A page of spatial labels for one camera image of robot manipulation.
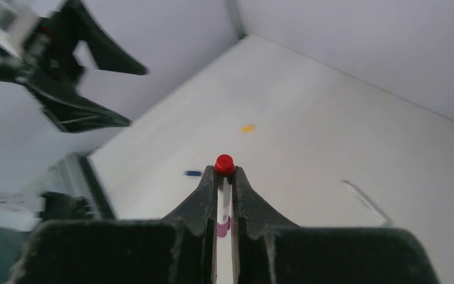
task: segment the blue object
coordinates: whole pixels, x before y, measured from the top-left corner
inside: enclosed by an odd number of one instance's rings
[[[185,171],[184,175],[186,175],[186,176],[202,176],[203,173],[198,170],[187,170],[187,171]]]

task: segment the orange object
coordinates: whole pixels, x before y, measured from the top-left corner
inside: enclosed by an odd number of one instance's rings
[[[249,132],[254,131],[254,130],[255,130],[255,124],[249,124],[249,125],[246,125],[245,127],[243,127],[241,129],[241,132],[249,133]]]

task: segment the black plastic part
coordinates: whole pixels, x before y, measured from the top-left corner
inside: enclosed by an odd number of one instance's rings
[[[0,48],[0,81],[23,85],[43,106],[43,113],[62,132],[81,133],[127,127],[131,121],[76,92],[85,68],[73,52],[87,42],[101,70],[147,74],[147,68],[120,48],[95,22],[81,0],[67,0],[51,18],[42,18],[16,59]]]
[[[72,53],[82,40],[88,45],[100,70],[147,74],[147,68],[126,53],[105,33],[89,14],[81,0],[68,0],[48,23],[51,32],[59,38],[63,50]]]
[[[231,179],[234,283],[438,283],[410,233],[301,228],[265,202],[240,167]],[[10,283],[214,283],[218,180],[208,166],[161,220],[47,222]]]
[[[31,235],[10,283],[214,283],[216,174],[162,220],[49,221]]]
[[[114,220],[115,214],[112,206],[110,205],[109,199],[107,198],[101,183],[98,181],[96,173],[91,167],[88,159],[86,157],[79,157],[79,164],[81,165],[81,169],[84,177],[86,178],[91,195],[94,198],[94,202],[102,214],[102,218],[106,220]]]
[[[67,133],[80,133],[105,127],[126,127],[131,121],[76,93],[72,85],[53,80],[42,69],[23,72],[24,85],[43,105],[43,113]]]
[[[84,197],[72,198],[58,192],[44,192],[46,202],[44,210],[39,213],[43,222],[48,220],[93,219],[93,210]]]
[[[235,283],[438,283],[410,233],[300,228],[251,188],[240,167],[233,178]]]

